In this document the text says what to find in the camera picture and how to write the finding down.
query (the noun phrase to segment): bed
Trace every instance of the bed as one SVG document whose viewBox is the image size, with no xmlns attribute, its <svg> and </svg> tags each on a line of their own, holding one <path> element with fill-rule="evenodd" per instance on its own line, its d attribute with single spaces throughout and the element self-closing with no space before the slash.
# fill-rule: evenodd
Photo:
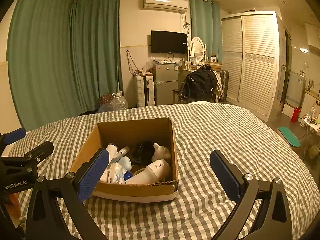
<svg viewBox="0 0 320 240">
<path fill-rule="evenodd" d="M 164 203 L 127 203 L 92 196 L 84 202 L 108 239 L 211 239 L 235 203 L 228 200 L 209 166 L 219 149 L 242 173 L 271 181 L 280 177 L 287 193 L 293 239 L 299 239 L 320 208 L 320 193 L 306 166 L 294 151 L 248 110 L 227 104 L 152 106 L 85 115 L 53 122 L 18 141 L 10 156 L 22 156 L 50 140 L 53 154 L 40 163 L 38 174 L 63 177 L 97 122 L 170 117 L 176 134 L 179 191 Z M 31 190 L 20 193 L 25 222 Z M 63 201 L 58 200 L 71 233 L 79 237 Z M 240 237 L 258 211 L 256 201 Z"/>
</svg>

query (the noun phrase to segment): wardrobe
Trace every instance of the wardrobe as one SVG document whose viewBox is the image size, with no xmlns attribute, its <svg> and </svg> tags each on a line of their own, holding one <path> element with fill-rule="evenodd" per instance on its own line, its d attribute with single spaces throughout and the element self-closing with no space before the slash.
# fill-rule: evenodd
<svg viewBox="0 0 320 240">
<path fill-rule="evenodd" d="M 258 11 L 228 15 L 221 24 L 222 69 L 229 71 L 227 101 L 267 122 L 273 106 L 279 107 L 275 97 L 285 58 L 282 21 L 274 11 Z"/>
</svg>

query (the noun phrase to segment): white suitcase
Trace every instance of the white suitcase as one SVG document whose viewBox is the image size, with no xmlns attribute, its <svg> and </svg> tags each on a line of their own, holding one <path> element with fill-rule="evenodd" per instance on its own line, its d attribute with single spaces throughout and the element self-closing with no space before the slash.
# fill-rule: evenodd
<svg viewBox="0 0 320 240">
<path fill-rule="evenodd" d="M 137 83 L 137 105 L 154 106 L 155 89 L 153 87 L 153 76 L 136 76 Z"/>
</svg>

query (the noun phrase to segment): silver mini fridge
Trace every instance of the silver mini fridge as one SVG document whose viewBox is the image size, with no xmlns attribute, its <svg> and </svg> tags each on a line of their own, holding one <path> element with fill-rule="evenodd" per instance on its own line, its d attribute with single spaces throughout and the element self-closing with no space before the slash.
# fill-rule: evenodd
<svg viewBox="0 0 320 240">
<path fill-rule="evenodd" d="M 178 64 L 154 66 L 156 105 L 171 105 L 172 90 L 178 88 Z"/>
</svg>

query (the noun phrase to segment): black tv screen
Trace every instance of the black tv screen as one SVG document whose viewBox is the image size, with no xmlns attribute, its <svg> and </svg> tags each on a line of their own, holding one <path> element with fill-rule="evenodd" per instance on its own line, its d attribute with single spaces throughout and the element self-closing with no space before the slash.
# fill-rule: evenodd
<svg viewBox="0 0 320 240">
<path fill-rule="evenodd" d="M 188 35 L 186 33 L 151 31 L 151 52 L 187 54 Z"/>
</svg>

